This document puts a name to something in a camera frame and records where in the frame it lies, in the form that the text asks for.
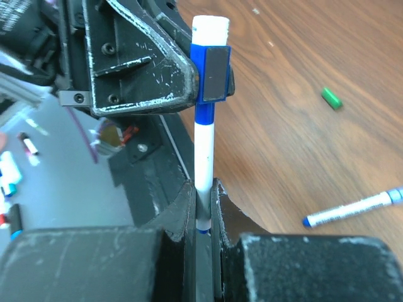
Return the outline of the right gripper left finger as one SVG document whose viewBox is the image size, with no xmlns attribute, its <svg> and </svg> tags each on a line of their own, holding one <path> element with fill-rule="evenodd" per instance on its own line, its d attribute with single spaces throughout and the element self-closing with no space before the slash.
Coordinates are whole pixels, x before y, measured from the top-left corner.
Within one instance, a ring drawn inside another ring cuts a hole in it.
<svg viewBox="0 0 403 302">
<path fill-rule="evenodd" d="M 145 227 L 157 231 L 152 301 L 196 300 L 196 189 L 185 181 L 174 201 Z"/>
</svg>

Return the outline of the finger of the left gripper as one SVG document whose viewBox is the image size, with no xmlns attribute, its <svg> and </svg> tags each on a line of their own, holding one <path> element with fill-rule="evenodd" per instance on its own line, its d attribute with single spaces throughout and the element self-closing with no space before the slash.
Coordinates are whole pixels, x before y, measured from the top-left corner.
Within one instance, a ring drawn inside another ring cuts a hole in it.
<svg viewBox="0 0 403 302">
<path fill-rule="evenodd" d="M 233 96 L 235 93 L 235 77 L 232 66 L 229 66 L 229 82 L 228 82 L 228 96 Z"/>
<path fill-rule="evenodd" d="M 83 1 L 91 111 L 176 113 L 192 107 L 198 72 L 175 1 Z"/>
</svg>

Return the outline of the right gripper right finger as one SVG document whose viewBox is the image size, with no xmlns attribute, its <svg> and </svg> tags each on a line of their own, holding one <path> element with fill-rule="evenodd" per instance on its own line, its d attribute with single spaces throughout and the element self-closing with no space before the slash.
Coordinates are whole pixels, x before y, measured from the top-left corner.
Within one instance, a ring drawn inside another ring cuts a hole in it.
<svg viewBox="0 0 403 302">
<path fill-rule="evenodd" d="M 244 268 L 244 252 L 240 237 L 243 233 L 267 235 L 235 205 L 218 178 L 211 190 L 212 276 L 215 301 L 249 301 Z"/>
</svg>

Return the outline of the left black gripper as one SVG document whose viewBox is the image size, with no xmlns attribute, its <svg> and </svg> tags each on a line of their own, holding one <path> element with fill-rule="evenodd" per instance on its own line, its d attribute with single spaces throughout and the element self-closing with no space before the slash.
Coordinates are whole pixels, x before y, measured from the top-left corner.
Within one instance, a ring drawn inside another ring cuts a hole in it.
<svg viewBox="0 0 403 302">
<path fill-rule="evenodd" d="M 1 72 L 50 86 L 65 107 L 91 104 L 82 1 L 1 1 L 1 50 L 26 71 Z"/>
</svg>

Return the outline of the blue pen cap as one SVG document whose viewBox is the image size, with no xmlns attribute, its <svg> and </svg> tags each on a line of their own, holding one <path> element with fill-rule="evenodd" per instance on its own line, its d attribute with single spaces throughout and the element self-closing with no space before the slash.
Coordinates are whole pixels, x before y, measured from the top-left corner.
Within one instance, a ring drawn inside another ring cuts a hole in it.
<svg viewBox="0 0 403 302">
<path fill-rule="evenodd" d="M 199 125 L 211 125 L 215 119 L 215 104 L 227 98 L 230 54 L 230 46 L 191 45 L 190 58 L 199 75 L 195 101 L 195 122 Z"/>
</svg>

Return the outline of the white thin pen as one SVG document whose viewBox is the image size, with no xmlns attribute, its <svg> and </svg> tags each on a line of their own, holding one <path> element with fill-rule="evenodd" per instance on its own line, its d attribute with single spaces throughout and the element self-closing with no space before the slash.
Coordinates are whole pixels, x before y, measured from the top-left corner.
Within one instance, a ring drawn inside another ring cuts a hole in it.
<svg viewBox="0 0 403 302">
<path fill-rule="evenodd" d="M 191 45 L 228 46 L 230 20 L 223 16 L 198 15 L 192 21 Z M 196 197 L 196 229 L 208 233 L 211 229 L 211 190 L 213 184 L 214 122 L 194 128 L 194 172 Z"/>
</svg>

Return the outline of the green pen cap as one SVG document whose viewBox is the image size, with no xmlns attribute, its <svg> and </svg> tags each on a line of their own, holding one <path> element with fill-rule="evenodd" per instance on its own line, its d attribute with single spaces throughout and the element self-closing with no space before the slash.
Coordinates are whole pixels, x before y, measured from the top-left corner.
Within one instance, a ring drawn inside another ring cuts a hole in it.
<svg viewBox="0 0 403 302">
<path fill-rule="evenodd" d="M 343 102 L 327 87 L 322 89 L 321 96 L 334 110 L 340 109 L 343 106 Z"/>
</svg>

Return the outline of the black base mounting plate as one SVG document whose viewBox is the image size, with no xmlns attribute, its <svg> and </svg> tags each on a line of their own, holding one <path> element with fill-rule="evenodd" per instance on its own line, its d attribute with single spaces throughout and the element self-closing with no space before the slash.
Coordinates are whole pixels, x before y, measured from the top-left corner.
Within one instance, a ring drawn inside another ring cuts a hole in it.
<svg viewBox="0 0 403 302">
<path fill-rule="evenodd" d="M 193 142 L 178 114 L 137 116 L 123 128 L 125 144 L 108 164 L 115 185 L 125 191 L 135 226 L 171 204 L 194 177 Z"/>
</svg>

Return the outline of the markers pile on floor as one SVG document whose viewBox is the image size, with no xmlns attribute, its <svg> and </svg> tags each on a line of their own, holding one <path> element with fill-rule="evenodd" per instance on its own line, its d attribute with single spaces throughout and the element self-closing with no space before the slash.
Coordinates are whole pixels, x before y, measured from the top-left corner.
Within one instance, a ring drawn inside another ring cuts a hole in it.
<svg viewBox="0 0 403 302">
<path fill-rule="evenodd" d="M 26 132 L 20 132 L 17 139 L 32 166 L 40 163 L 39 151 Z M 12 203 L 10 198 L 17 192 L 17 185 L 22 181 L 22 173 L 11 151 L 1 152 L 1 227 L 8 227 L 10 239 L 14 240 L 23 231 L 20 205 Z"/>
</svg>

